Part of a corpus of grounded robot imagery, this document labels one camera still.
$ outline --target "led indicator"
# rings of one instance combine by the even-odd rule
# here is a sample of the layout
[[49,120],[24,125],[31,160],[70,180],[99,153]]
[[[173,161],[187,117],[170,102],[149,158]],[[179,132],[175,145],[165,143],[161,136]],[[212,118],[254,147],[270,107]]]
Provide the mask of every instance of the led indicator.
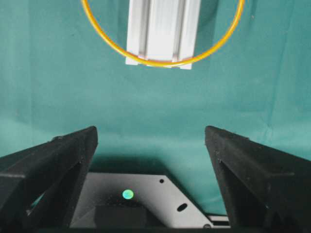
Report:
[[126,189],[123,191],[122,196],[125,199],[130,200],[134,197],[134,192],[131,189]]

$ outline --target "screw hole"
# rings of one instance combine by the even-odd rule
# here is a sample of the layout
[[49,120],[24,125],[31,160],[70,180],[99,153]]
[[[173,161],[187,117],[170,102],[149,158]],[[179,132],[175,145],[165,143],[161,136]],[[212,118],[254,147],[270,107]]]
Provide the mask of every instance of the screw hole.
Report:
[[177,211],[178,212],[182,212],[184,209],[186,209],[187,208],[187,204],[186,203],[184,203],[184,204],[181,204],[178,208],[177,208]]

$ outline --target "metal profile bar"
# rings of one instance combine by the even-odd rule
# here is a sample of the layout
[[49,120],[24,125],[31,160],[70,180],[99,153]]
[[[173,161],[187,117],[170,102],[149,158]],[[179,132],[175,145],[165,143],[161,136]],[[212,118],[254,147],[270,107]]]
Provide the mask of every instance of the metal profile bar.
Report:
[[[147,60],[191,58],[200,4],[201,0],[130,0],[127,51]],[[126,58],[126,64],[138,62]],[[191,69],[191,64],[180,68]]]

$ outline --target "teal backdrop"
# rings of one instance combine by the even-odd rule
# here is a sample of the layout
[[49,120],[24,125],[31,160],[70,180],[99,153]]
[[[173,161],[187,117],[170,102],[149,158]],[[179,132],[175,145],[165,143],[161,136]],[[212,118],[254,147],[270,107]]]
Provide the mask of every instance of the teal backdrop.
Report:
[[[196,54],[226,32],[237,2],[202,0]],[[128,1],[90,4],[126,47]],[[95,125],[92,170],[162,165],[224,214],[205,126],[311,157],[310,15],[310,0],[247,0],[228,43],[180,70],[125,65],[79,0],[0,0],[0,154]]]

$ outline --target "yellow ring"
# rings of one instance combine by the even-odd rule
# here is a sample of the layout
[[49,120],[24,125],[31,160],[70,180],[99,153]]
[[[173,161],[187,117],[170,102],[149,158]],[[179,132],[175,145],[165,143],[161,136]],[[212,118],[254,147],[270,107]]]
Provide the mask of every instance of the yellow ring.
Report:
[[233,34],[234,30],[236,29],[239,20],[241,18],[242,12],[243,12],[243,7],[245,4],[245,0],[239,0],[239,4],[238,4],[238,8],[237,11],[235,13],[234,19],[228,29],[228,31],[226,32],[226,34],[221,38],[221,40],[219,40],[213,47],[211,47],[210,49],[208,49],[207,51],[203,52],[202,54],[192,57],[190,59],[186,59],[180,62],[161,62],[161,61],[153,61],[153,60],[144,60],[141,59],[139,57],[137,57],[136,55],[125,51],[124,49],[122,49],[120,46],[118,46],[115,42],[113,42],[113,40],[111,40],[106,33],[103,32],[103,30],[101,29],[100,25],[98,24],[98,22],[96,21],[94,15],[92,14],[91,8],[88,4],[87,0],[81,0],[84,11],[86,13],[86,16],[88,18],[88,20],[91,22],[91,24],[93,25],[94,29],[97,31],[97,33],[102,37],[102,39],[109,45],[111,46],[115,51],[117,51],[118,53],[120,53],[121,55],[125,56],[125,57],[129,57],[139,63],[145,64],[147,66],[154,66],[154,67],[176,67],[176,66],[182,66],[182,65],[186,65],[186,64],[190,64],[190,63],[194,63],[194,62],[198,62],[208,56],[210,56],[211,54],[213,54],[214,52],[216,52],[221,46],[223,46],[227,40],[230,38],[230,36]]

